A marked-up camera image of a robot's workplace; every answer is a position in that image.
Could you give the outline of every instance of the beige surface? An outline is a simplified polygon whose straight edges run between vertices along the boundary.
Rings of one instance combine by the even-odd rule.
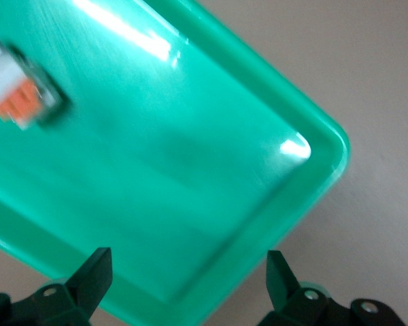
[[[202,2],[351,138],[347,175],[279,247],[293,270],[408,324],[408,0]],[[0,291],[20,299],[44,281],[0,253]],[[261,266],[206,326],[256,325],[270,307]],[[123,325],[102,312],[93,323]]]

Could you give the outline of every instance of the metal screw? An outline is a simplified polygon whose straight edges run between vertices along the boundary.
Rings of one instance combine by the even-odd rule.
[[[51,287],[49,289],[46,289],[43,293],[44,297],[50,297],[51,295],[54,295],[57,292],[57,290],[54,287]]]
[[[375,304],[372,304],[371,302],[365,301],[361,304],[361,308],[366,310],[367,312],[371,314],[377,314],[378,313],[378,307]]]
[[[304,294],[305,294],[305,296],[307,297],[307,299],[310,299],[310,300],[317,300],[317,299],[319,299],[318,293],[315,292],[315,291],[313,291],[313,290],[308,290],[308,291],[306,291]]]

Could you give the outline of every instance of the table surface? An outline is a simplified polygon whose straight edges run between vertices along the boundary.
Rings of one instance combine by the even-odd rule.
[[[278,247],[340,304],[389,304],[408,325],[408,0],[201,0],[347,131],[350,168]],[[46,279],[0,252],[0,291]],[[261,265],[205,326],[253,326],[271,309]],[[121,326],[97,311],[94,326]]]

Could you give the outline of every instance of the electrical connector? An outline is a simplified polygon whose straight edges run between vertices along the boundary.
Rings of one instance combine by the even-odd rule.
[[[57,109],[62,99],[48,76],[0,44],[0,118],[21,129]]]

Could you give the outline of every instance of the green plastic tray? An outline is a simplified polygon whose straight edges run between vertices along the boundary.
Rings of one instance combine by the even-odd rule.
[[[341,176],[340,127],[186,0],[0,0],[67,97],[0,121],[0,247],[57,278],[109,246],[103,307],[198,325]]]

